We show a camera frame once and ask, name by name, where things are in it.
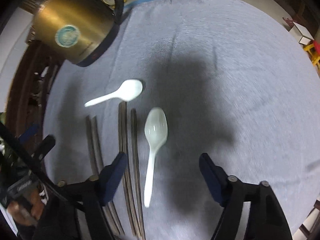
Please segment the white plastic spoon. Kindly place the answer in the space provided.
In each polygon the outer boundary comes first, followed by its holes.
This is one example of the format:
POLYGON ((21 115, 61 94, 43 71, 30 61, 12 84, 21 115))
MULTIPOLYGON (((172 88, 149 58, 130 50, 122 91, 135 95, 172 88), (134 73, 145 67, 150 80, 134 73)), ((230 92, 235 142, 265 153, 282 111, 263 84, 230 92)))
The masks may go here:
POLYGON ((155 107, 149 112, 145 122, 144 133, 149 145, 149 158, 144 186, 144 206, 148 208, 152 197, 156 155, 166 143, 168 137, 168 124, 163 109, 155 107))
POLYGON ((142 91, 143 84, 141 81, 137 79, 125 80, 116 91, 89 100, 85 103, 85 107, 94 106, 111 99, 120 99, 125 102, 130 102, 133 99, 137 98, 142 93, 142 91))

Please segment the gold electric kettle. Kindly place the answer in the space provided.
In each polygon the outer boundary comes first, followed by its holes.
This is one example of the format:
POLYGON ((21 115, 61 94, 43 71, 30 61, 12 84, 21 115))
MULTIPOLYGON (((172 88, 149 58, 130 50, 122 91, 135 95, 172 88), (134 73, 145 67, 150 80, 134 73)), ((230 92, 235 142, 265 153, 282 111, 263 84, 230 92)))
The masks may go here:
POLYGON ((35 39, 87 67, 116 39, 124 0, 44 0, 34 13, 35 39))

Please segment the grey round table cloth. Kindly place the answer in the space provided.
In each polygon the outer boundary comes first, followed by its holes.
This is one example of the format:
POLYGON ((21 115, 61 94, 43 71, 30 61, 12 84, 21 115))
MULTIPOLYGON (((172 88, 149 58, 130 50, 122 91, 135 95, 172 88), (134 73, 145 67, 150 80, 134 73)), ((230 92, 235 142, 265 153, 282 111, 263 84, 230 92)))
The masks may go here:
POLYGON ((93 98, 139 79, 140 179, 149 146, 144 125, 160 107, 168 139, 156 157, 147 239, 210 239, 221 215, 199 169, 206 152, 228 174, 266 180, 290 230, 319 195, 319 77, 307 54, 273 18, 241 0, 153 0, 132 8, 106 53, 80 68, 65 62, 49 96, 44 133, 56 138, 48 177, 77 183, 92 173, 88 115, 97 117, 105 164, 118 153, 119 100, 93 98))

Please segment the yellow red stool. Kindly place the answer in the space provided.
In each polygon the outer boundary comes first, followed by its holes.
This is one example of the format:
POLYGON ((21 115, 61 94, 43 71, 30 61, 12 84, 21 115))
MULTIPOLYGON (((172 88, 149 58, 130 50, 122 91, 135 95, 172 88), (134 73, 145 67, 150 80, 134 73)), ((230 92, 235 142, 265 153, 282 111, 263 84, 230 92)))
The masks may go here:
POLYGON ((320 59, 319 43, 316 41, 312 41, 309 45, 304 46, 303 50, 308 53, 313 66, 319 68, 319 59, 320 59))

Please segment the white low stool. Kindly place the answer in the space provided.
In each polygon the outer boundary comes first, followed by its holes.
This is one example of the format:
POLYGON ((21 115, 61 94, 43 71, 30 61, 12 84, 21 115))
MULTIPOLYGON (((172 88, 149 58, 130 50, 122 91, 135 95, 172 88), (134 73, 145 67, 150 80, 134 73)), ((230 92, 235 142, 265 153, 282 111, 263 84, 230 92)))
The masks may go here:
POLYGON ((309 45, 314 40, 308 29, 296 22, 293 22, 293 27, 290 29, 289 33, 297 40, 299 44, 304 46, 309 45))

